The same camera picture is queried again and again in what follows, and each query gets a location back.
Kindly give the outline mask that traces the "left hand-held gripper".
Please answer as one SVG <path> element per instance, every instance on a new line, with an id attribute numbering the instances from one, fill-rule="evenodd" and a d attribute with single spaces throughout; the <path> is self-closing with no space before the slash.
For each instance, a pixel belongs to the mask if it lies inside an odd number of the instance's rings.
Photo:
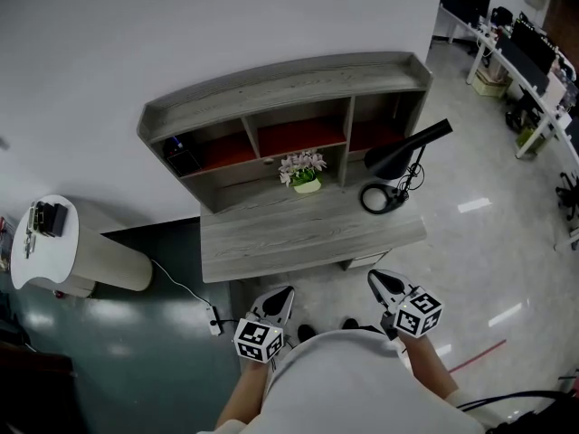
<path id="1" fill-rule="evenodd" d="M 233 344 L 237 354 L 258 363 L 268 363 L 287 343 L 285 326 L 291 315 L 295 290 L 273 289 L 257 297 L 236 327 Z M 267 316 L 265 312 L 275 312 Z"/>

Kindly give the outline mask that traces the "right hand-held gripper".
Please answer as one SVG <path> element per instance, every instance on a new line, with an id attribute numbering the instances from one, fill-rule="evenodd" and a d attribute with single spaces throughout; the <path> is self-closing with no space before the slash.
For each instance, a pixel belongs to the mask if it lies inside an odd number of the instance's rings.
<path id="1" fill-rule="evenodd" d="M 381 327 L 391 340 L 395 333 L 419 338 L 439 324 L 443 303 L 431 291 L 414 288 L 407 277 L 387 269 L 371 269 L 367 281 L 376 301 L 387 308 Z M 390 295 L 405 296 L 389 307 Z"/>

